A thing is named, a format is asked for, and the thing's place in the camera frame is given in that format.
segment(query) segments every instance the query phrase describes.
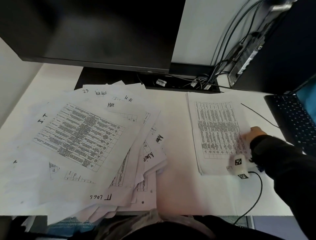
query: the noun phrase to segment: qr code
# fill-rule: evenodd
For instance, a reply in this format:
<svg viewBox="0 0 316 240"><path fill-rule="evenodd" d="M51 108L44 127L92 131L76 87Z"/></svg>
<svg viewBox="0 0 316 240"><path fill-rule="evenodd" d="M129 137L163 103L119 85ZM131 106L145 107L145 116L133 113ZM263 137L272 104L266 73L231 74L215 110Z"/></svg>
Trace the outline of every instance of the qr code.
<svg viewBox="0 0 316 240"><path fill-rule="evenodd" d="M249 178L249 177L247 177L245 174L239 174L238 177L240 177L241 179Z"/></svg>
<svg viewBox="0 0 316 240"><path fill-rule="evenodd" d="M241 164L241 158L235 160L235 165L240 165Z"/></svg>

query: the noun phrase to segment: white wall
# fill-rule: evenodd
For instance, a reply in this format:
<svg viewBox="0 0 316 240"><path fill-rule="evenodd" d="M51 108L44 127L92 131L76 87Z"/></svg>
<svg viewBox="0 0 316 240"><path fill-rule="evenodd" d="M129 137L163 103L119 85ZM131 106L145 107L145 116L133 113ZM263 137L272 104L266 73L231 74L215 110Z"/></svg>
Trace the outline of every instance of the white wall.
<svg viewBox="0 0 316 240"><path fill-rule="evenodd" d="M0 38L0 127L41 66L23 62Z"/></svg>
<svg viewBox="0 0 316 240"><path fill-rule="evenodd" d="M257 0L251 0L237 20L255 2ZM222 33L226 32L244 3L246 0L186 0L172 61L209 65ZM246 24L244 20L239 24L229 42L226 54L246 35L255 9L256 7L244 18ZM267 11L265 5L261 7L252 30L258 27Z"/></svg>

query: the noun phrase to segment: desk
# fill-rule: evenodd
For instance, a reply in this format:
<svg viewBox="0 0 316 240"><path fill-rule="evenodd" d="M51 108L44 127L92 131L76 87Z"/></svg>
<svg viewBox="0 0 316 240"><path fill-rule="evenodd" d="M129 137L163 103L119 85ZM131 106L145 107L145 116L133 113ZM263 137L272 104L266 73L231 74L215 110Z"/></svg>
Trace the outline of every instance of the desk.
<svg viewBox="0 0 316 240"><path fill-rule="evenodd" d="M0 144L10 141L23 128L27 108L43 99L74 89L82 67L44 64L20 101L0 129ZM228 85L227 77L220 76L220 85ZM241 102L275 122L263 96L264 93L233 92ZM185 92L147 90L151 100L165 115L169 136L165 141L168 166L157 176L157 208L162 213L183 215L241 215L256 201L260 182L256 176L240 181L235 176L201 176L198 172L189 112ZM281 131L260 116L244 108L251 126L260 126L268 134L283 138ZM250 215L292 215L289 207L276 195L273 181L262 174L263 192ZM23 214L45 215L45 207ZM0 204L0 215L11 215Z"/></svg>

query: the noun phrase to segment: laptop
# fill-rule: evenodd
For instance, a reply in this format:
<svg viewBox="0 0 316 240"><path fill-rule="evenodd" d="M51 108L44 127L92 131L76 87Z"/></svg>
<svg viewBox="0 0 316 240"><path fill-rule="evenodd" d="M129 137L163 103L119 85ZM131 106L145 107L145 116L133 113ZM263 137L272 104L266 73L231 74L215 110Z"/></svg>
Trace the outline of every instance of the laptop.
<svg viewBox="0 0 316 240"><path fill-rule="evenodd" d="M286 141L316 157L316 75L294 92L264 99Z"/></svg>

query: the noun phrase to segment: person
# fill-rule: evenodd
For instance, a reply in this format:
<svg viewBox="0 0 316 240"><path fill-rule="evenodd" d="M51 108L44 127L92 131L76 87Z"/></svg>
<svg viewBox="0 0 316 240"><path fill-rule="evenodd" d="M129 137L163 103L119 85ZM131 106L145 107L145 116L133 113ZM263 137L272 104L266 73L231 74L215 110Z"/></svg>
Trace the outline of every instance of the person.
<svg viewBox="0 0 316 240"><path fill-rule="evenodd" d="M275 192L291 208L304 234L316 239L316 159L259 127L252 127L243 138L250 145L252 160L274 180ZM70 239L280 239L216 216L165 216L153 209L140 216L116 217Z"/></svg>

